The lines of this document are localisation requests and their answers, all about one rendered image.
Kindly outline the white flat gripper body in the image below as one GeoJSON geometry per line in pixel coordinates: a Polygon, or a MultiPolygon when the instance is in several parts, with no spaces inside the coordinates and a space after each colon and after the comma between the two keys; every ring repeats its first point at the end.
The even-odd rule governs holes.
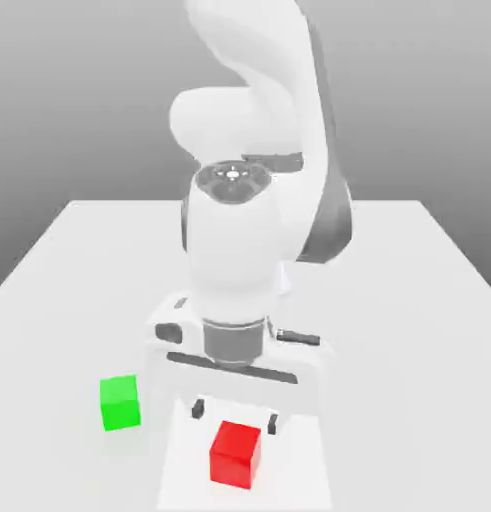
{"type": "Polygon", "coordinates": [[[268,339],[250,364],[218,362],[202,351],[164,340],[144,342],[142,399],[211,396],[275,410],[282,415],[320,415],[328,391],[332,350],[268,339]]]}

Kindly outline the small red cube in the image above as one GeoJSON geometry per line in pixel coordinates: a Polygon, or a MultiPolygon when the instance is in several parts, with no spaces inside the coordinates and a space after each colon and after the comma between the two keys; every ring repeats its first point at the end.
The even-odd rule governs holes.
{"type": "Polygon", "coordinates": [[[209,450],[213,482],[250,490],[261,461],[261,429],[222,421],[209,450]]]}

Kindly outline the small green cube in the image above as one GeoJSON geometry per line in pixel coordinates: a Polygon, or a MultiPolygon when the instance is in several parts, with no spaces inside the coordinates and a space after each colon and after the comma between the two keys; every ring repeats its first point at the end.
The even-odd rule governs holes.
{"type": "Polygon", "coordinates": [[[102,424],[106,432],[141,424],[135,374],[101,379],[99,391],[102,424]]]}

